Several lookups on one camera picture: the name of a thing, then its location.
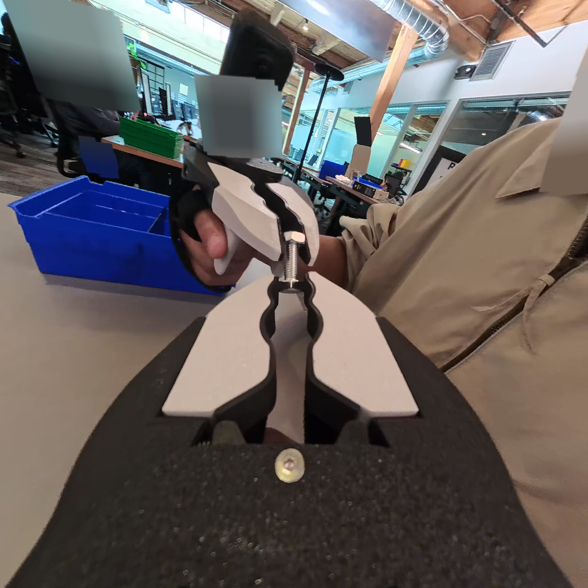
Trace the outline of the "black office chair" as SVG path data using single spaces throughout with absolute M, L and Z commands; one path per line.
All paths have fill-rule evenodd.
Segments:
M 22 107 L 22 74 L 25 59 L 17 34 L 7 11 L 1 15 L 1 143 L 11 146 L 17 158 L 25 153 L 19 143 L 19 134 L 28 131 L 28 119 Z

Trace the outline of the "silver ventilation duct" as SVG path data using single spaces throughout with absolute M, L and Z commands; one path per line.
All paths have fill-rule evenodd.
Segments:
M 415 1 L 371 1 L 392 18 L 414 30 L 424 40 L 426 60 L 442 55 L 449 46 L 450 33 L 445 17 L 432 18 L 417 8 Z

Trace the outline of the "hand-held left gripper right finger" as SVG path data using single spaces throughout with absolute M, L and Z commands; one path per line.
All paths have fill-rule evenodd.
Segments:
M 419 409 L 376 315 L 318 273 L 305 281 L 311 337 L 305 376 L 307 437 L 337 437 L 359 420 L 417 416 Z

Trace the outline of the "person's right forearm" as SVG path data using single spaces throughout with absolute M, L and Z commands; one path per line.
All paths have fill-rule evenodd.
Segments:
M 346 245 L 342 238 L 320 235 L 319 253 L 312 265 L 301 262 L 299 275 L 316 272 L 335 285 L 346 289 L 349 282 Z

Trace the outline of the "brown wooden table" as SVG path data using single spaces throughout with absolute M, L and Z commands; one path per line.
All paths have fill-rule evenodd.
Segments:
M 110 144 L 115 151 L 125 152 L 129 155 L 133 155 L 142 159 L 150 160 L 158 164 L 171 166 L 174 168 L 182 169 L 183 167 L 183 156 L 180 154 L 177 158 L 169 158 L 157 153 L 146 151 L 125 143 L 124 139 L 119 135 L 103 137 L 100 140 L 101 143 Z

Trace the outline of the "black studio lamp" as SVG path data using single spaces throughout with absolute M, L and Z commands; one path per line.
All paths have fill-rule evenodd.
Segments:
M 325 62 L 318 62 L 315 64 L 315 72 L 322 78 L 324 78 L 324 83 L 323 83 L 323 87 L 322 87 L 322 91 L 320 93 L 320 98 L 318 100 L 318 104 L 316 106 L 316 110 L 315 110 L 315 114 L 309 129 L 309 133 L 307 136 L 307 141 L 305 144 L 305 147 L 303 149 L 303 153 L 302 156 L 300 157 L 300 162 L 298 164 L 298 167 L 292 177 L 292 180 L 294 182 L 295 185 L 298 184 L 298 181 L 300 179 L 300 176 L 302 174 L 302 169 L 304 166 L 304 162 L 305 162 L 305 157 L 307 155 L 307 151 L 309 149 L 310 143 L 311 143 L 311 139 L 313 136 L 313 131 L 316 125 L 316 122 L 318 120 L 318 115 L 320 113 L 320 107 L 322 106 L 322 102 L 324 100 L 325 97 L 325 93 L 328 87 L 328 83 L 331 79 L 333 79 L 336 82 L 341 82 L 344 78 L 344 74 L 341 70 L 337 69 L 336 67 L 329 65 L 328 63 Z

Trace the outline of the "silver bolt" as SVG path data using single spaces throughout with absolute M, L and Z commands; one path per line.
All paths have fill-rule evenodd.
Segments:
M 283 234 L 285 242 L 284 281 L 298 281 L 299 251 L 306 243 L 301 231 L 288 231 Z

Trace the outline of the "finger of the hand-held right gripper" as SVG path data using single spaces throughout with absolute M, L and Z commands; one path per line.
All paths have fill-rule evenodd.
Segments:
M 210 164 L 218 181 L 212 195 L 213 213 L 223 222 L 227 251 L 215 267 L 228 267 L 240 242 L 266 257 L 270 264 L 283 261 L 283 236 L 278 216 L 254 190 L 254 180 L 221 164 Z
M 310 197 L 292 181 L 267 184 L 267 206 L 279 219 L 283 234 L 301 232 L 305 236 L 300 257 L 313 266 L 320 248 L 320 234 L 315 208 Z

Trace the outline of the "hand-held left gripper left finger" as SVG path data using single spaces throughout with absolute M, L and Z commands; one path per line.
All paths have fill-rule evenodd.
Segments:
M 162 406 L 167 417 L 235 422 L 246 440 L 263 440 L 276 403 L 271 338 L 281 283 L 263 276 L 225 298 L 203 320 Z

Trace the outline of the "green storage bin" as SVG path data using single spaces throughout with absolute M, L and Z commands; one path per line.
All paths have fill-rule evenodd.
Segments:
M 119 119 L 119 136 L 124 143 L 156 155 L 177 159 L 183 146 L 183 136 L 169 128 L 138 119 Z

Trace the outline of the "tan document stand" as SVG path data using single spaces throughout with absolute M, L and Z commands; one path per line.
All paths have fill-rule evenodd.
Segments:
M 371 147 L 357 143 L 353 147 L 351 160 L 348 164 L 345 176 L 353 178 L 356 172 L 358 175 L 364 175 L 368 171 L 369 161 L 371 158 Z

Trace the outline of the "person's right hand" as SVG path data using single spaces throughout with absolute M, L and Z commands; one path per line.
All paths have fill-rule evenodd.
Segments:
M 200 241 L 192 239 L 181 231 L 180 237 L 187 248 L 190 264 L 199 278 L 207 286 L 233 286 L 238 283 L 253 259 L 273 266 L 273 261 L 241 241 L 232 260 L 223 274 L 215 270 L 214 261 L 224 259 L 228 252 L 228 240 L 222 221 L 210 210 L 199 211 L 194 217 L 195 230 Z

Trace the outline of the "blue divided storage bin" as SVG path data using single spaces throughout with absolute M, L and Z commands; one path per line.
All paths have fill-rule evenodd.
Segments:
M 81 176 L 9 204 L 48 275 L 221 296 L 182 265 L 169 196 Z

